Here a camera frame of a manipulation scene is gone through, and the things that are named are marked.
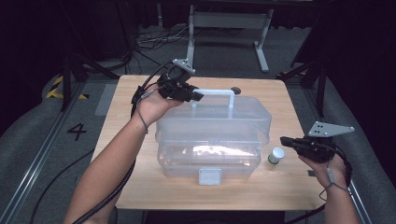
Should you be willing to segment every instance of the white box latch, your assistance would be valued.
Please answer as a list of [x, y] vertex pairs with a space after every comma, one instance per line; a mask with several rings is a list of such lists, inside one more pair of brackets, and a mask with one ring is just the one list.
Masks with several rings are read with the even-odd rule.
[[199, 169], [199, 185], [220, 185], [220, 168], [201, 168]]

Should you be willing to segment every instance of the metal bracket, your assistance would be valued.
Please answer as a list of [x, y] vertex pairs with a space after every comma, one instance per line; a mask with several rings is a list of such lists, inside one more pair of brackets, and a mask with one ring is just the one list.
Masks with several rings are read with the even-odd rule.
[[181, 67], [182, 69], [186, 70], [188, 73], [194, 75], [195, 69], [192, 68], [190, 63], [188, 62], [189, 59], [174, 59], [172, 63]]
[[335, 124], [323, 123], [316, 121], [309, 130], [308, 136], [311, 137], [332, 137], [343, 133], [352, 133], [355, 131], [353, 127], [340, 126]]

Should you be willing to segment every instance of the number 4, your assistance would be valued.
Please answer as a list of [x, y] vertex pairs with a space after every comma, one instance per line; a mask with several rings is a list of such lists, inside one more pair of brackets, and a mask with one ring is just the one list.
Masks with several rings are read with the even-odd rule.
[[87, 131], [85, 131], [85, 130], [82, 130], [83, 127], [84, 127], [84, 124], [80, 123], [80, 124], [74, 126], [73, 128], [67, 130], [67, 132], [68, 132], [68, 133], [76, 133], [77, 135], [76, 135], [75, 141], [78, 141], [79, 135], [80, 135], [81, 133], [87, 132]]

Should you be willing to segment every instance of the human wrist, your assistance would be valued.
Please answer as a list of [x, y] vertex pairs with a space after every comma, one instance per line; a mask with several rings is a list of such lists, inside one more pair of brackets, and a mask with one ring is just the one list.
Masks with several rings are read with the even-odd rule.
[[131, 119], [128, 121], [128, 124], [133, 126], [136, 132], [146, 133], [149, 127], [149, 124], [145, 124], [146, 122], [139, 118], [139, 115], [134, 114]]
[[325, 190], [328, 196], [332, 194], [350, 193], [345, 181], [331, 183]]

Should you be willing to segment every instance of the forearm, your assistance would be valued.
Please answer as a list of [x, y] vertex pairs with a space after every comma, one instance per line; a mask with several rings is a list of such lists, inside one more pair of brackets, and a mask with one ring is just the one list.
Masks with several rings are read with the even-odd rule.
[[[78, 182], [64, 223], [72, 223], [108, 196], [131, 168], [145, 137], [145, 127], [133, 116], [90, 164]], [[106, 218], [116, 200], [96, 214]]]
[[327, 189], [325, 223], [359, 223], [349, 192], [336, 186]]

